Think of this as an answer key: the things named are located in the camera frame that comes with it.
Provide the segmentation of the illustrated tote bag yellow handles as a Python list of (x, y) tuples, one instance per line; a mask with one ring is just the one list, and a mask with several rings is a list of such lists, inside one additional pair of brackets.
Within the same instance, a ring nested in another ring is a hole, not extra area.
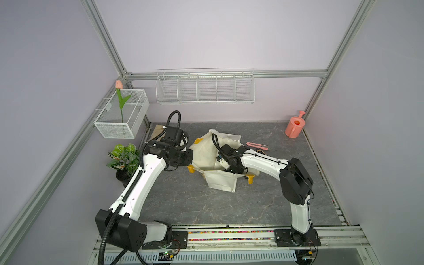
[(234, 193), (236, 191), (237, 179), (241, 177), (256, 177), (260, 175), (259, 170), (247, 168), (243, 173), (232, 173), (230, 165), (220, 155), (215, 147), (212, 137), (218, 137), (221, 149), (227, 144), (233, 149), (242, 146), (241, 135), (220, 133), (210, 129), (208, 133), (197, 138), (190, 146), (193, 150), (193, 161), (188, 166), (190, 173), (198, 172), (206, 180), (208, 187), (220, 191)]

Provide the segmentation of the pink utility knife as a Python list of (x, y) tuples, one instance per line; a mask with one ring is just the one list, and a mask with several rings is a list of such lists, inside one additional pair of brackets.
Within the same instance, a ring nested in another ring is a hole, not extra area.
[(263, 144), (257, 144), (257, 143), (253, 143), (253, 142), (247, 142), (246, 143), (247, 146), (251, 147), (251, 148), (255, 148), (255, 149), (259, 149), (259, 150), (263, 150), (263, 151), (268, 151), (269, 147), (267, 145), (263, 145)]

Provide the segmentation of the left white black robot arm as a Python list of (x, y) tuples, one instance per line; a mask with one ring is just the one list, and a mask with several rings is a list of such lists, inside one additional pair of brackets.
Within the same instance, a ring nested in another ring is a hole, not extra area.
[(181, 129), (181, 120), (177, 120), (175, 127), (170, 125), (174, 115), (180, 116), (181, 112), (174, 110), (168, 116), (164, 130), (142, 145), (139, 167), (119, 198), (108, 210), (97, 213), (95, 222), (102, 239), (98, 264), (104, 264), (107, 244), (122, 249), (112, 262), (115, 265), (128, 251), (138, 254), (143, 245), (155, 244), (165, 248), (175, 242), (171, 224), (139, 221), (141, 209), (158, 176), (163, 171), (189, 166), (193, 161), (193, 151), (187, 148), (189, 136)]

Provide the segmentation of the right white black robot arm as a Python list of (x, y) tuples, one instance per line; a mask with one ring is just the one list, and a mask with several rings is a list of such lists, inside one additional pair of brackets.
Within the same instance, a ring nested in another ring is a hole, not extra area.
[(244, 145), (237, 149), (228, 144), (220, 146), (215, 134), (212, 136), (212, 142), (218, 150), (216, 160), (226, 172), (247, 174), (257, 170), (280, 182), (283, 196), (290, 203), (292, 221), (290, 228), (275, 231), (278, 247), (321, 246), (318, 232), (310, 217), (310, 201), (315, 198), (312, 191), (314, 182), (299, 159), (277, 159)]

